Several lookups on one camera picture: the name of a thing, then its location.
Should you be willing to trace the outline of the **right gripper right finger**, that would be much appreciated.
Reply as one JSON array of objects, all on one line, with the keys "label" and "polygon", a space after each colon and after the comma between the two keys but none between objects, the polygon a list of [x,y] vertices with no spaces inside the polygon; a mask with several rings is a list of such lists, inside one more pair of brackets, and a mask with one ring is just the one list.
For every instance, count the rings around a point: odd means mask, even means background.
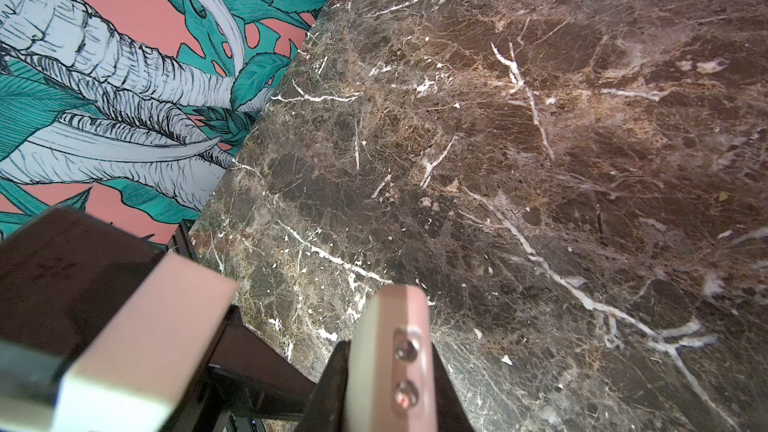
[{"label": "right gripper right finger", "polygon": [[439,432],[473,432],[436,345],[432,345],[437,430]]}]

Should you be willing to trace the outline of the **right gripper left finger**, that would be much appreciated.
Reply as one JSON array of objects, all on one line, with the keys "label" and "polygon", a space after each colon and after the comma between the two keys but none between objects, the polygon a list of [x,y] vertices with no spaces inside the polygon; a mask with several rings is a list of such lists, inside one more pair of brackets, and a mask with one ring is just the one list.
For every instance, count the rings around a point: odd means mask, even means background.
[{"label": "right gripper left finger", "polygon": [[339,342],[312,392],[294,432],[341,432],[350,342]]}]

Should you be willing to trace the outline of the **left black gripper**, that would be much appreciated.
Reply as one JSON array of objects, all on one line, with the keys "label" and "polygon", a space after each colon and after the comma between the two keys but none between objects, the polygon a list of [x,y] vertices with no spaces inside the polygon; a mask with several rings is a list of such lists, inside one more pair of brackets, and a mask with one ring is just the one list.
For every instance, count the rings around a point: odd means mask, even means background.
[{"label": "left black gripper", "polygon": [[164,431],[263,431],[264,420],[298,422],[316,384],[229,307]]}]

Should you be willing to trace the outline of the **white AC remote control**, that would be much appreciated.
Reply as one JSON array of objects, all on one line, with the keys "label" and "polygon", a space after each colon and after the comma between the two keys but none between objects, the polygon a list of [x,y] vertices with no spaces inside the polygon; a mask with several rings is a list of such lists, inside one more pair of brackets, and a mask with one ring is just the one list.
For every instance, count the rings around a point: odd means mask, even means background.
[{"label": "white AC remote control", "polygon": [[365,306],[350,342],[342,429],[438,429],[430,313],[420,287],[384,285]]}]

